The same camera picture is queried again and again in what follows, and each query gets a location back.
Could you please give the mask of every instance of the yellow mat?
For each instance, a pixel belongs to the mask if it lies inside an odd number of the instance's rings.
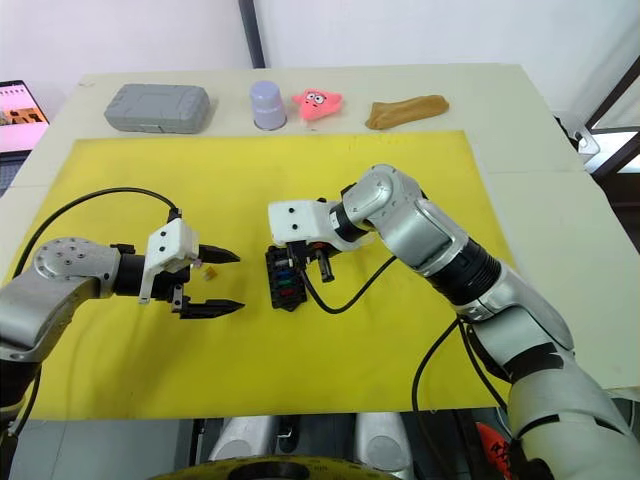
[[[493,255],[510,254],[462,132],[255,138],[149,138],[76,143],[35,225],[82,194],[140,186],[172,199],[201,243],[240,263],[193,270],[193,301],[246,303],[232,315],[180,320],[167,303],[136,298],[86,302],[45,362],[35,418],[214,417],[410,409],[414,371],[452,321],[447,302],[394,263],[348,312],[332,316],[311,299],[294,313],[271,308],[264,252],[267,204],[339,198],[376,163],[415,177],[427,195]],[[135,194],[93,199],[60,217],[41,239],[75,235],[134,243],[143,253],[166,207]],[[322,297],[341,305],[388,257],[379,239],[335,257]],[[506,386],[500,385],[502,393]],[[434,356],[421,405],[492,405],[457,334]]]

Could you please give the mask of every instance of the white wall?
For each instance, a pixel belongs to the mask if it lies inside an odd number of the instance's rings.
[[[520,63],[585,120],[640,54],[638,0],[256,0],[269,65]],[[84,73],[248,68],[236,0],[0,0],[0,80],[49,115]]]
[[[49,117],[85,73],[250,67],[236,0],[0,0],[0,80]]]
[[[553,110],[583,120],[640,54],[638,0],[256,4],[274,67],[519,63]]]

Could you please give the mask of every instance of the colored fuse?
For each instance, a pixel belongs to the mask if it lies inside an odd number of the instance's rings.
[[[291,275],[293,275],[291,270],[280,270],[279,272],[276,272],[276,277],[278,278],[289,278]]]

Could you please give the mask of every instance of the black pole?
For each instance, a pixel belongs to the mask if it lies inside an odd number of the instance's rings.
[[[240,7],[242,25],[244,25],[244,34],[247,37],[247,46],[249,47],[253,68],[265,68],[258,19],[256,18],[256,8],[253,2],[254,0],[238,0],[238,6]]]

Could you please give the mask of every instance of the white table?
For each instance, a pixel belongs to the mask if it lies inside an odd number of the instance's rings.
[[[275,81],[285,97],[317,87],[343,93],[346,104],[313,130],[292,110],[284,128],[263,132],[253,125],[248,100],[261,79]],[[544,101],[513,65],[88,75],[0,199],[3,277],[75,140],[148,135],[114,130],[103,117],[124,83],[204,87],[217,106],[202,136],[367,133],[372,101],[444,95],[449,112],[394,131],[465,131],[518,269],[565,316],[580,364],[603,387],[632,387],[626,394],[640,396],[640,257]]]

